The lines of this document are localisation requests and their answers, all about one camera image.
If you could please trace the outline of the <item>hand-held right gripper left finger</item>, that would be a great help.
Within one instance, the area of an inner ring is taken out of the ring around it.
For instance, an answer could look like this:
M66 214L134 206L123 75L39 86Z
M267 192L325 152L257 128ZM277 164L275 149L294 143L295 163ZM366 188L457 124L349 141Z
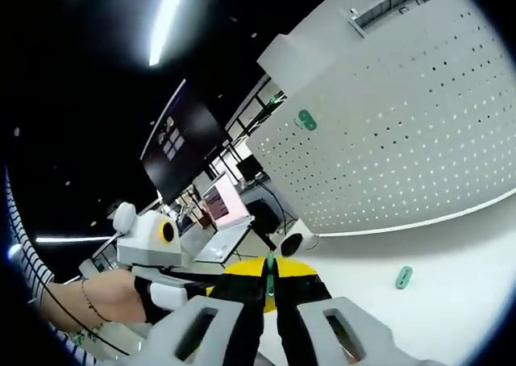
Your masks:
M150 330L138 365L252 365L264 331L268 261L237 262L186 285Z

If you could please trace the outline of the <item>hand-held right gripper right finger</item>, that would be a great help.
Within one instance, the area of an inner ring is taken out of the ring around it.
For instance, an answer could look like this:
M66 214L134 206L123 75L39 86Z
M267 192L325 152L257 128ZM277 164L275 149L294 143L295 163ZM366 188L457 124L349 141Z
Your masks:
M289 365L438 365L400 347L383 322L346 297L332 297L315 269L275 260L277 331Z

